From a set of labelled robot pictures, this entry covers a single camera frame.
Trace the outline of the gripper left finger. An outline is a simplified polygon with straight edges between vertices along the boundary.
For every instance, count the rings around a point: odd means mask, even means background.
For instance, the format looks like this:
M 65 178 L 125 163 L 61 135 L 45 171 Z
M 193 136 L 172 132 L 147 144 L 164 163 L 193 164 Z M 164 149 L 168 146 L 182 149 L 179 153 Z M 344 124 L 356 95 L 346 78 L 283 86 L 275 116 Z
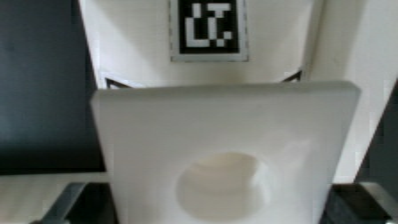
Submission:
M 31 224 L 113 224 L 108 184 L 68 183 L 42 218 Z

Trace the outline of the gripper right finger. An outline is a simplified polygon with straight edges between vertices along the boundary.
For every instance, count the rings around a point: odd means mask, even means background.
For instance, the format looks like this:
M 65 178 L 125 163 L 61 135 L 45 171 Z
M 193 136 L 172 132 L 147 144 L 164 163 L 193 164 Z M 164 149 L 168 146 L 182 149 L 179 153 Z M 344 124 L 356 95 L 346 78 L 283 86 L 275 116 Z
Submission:
M 331 186 L 326 218 L 330 224 L 398 224 L 398 201 L 374 182 Z

